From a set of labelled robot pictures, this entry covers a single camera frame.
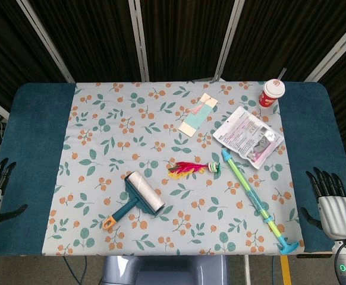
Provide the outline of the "right black grey robot hand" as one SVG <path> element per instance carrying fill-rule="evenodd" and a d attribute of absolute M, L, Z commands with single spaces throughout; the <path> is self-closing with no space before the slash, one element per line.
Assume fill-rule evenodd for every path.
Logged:
<path fill-rule="evenodd" d="M 306 221 L 322 230 L 332 240 L 346 240 L 346 191 L 341 178 L 335 173 L 306 172 L 317 202 L 320 219 L 313 218 L 306 208 L 300 208 Z"/>

